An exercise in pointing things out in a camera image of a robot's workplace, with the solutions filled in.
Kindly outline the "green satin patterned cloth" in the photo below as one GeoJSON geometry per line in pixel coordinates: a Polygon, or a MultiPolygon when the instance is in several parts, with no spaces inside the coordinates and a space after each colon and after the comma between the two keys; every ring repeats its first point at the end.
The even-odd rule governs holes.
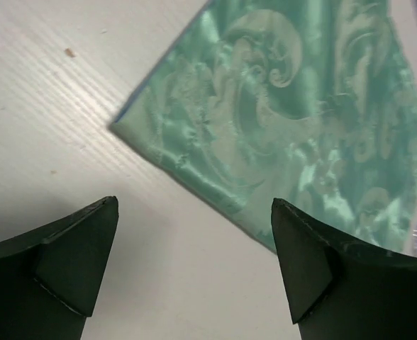
{"type": "Polygon", "coordinates": [[[210,1],[111,130],[268,249],[275,198],[404,248],[417,90],[387,1],[210,1]]]}

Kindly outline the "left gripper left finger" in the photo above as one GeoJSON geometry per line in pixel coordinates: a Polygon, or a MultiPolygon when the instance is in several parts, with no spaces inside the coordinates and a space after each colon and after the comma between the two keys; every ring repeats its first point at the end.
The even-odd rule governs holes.
{"type": "Polygon", "coordinates": [[[118,224],[107,196],[0,242],[0,339],[80,339],[118,224]]]}

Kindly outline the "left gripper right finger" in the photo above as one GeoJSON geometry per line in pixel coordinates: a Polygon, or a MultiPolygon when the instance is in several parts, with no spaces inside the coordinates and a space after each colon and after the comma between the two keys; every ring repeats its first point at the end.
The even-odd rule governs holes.
{"type": "Polygon", "coordinates": [[[327,225],[281,198],[272,232],[302,339],[417,339],[417,258],[327,225]]]}

